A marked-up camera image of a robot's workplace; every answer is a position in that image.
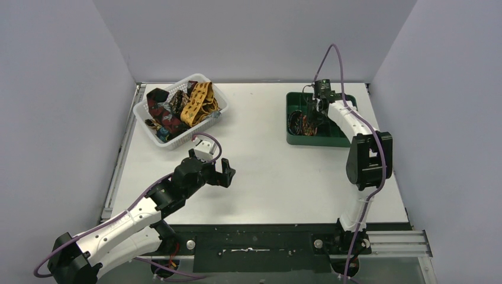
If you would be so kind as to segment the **beige paisley patterned tie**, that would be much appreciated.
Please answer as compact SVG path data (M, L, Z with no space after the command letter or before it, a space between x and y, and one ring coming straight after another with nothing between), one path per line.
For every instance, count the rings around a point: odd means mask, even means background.
M300 133L303 136L316 136L319 122L310 121L306 115L301 117Z

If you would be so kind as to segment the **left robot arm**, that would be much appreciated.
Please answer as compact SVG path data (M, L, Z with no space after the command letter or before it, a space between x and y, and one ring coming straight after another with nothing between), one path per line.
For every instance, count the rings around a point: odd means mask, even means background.
M149 186L114 218L84 233L65 233L54 243L47 268L57 283L96 283L111 269L154 251L170 253L175 232L165 218L181 209L205 185L228 188L236 174L227 159L222 171L193 150L180 165Z

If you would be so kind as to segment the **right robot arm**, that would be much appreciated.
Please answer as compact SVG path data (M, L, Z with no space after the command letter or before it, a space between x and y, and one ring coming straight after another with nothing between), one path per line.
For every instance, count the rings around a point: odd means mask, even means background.
M357 107L342 92L336 94L328 79L313 83L308 100L313 118L326 117L334 122L350 141L346 175L356 192L339 218L343 231L351 233L366 228L366 218L374 196L392 175L392 136L380 132L362 118Z

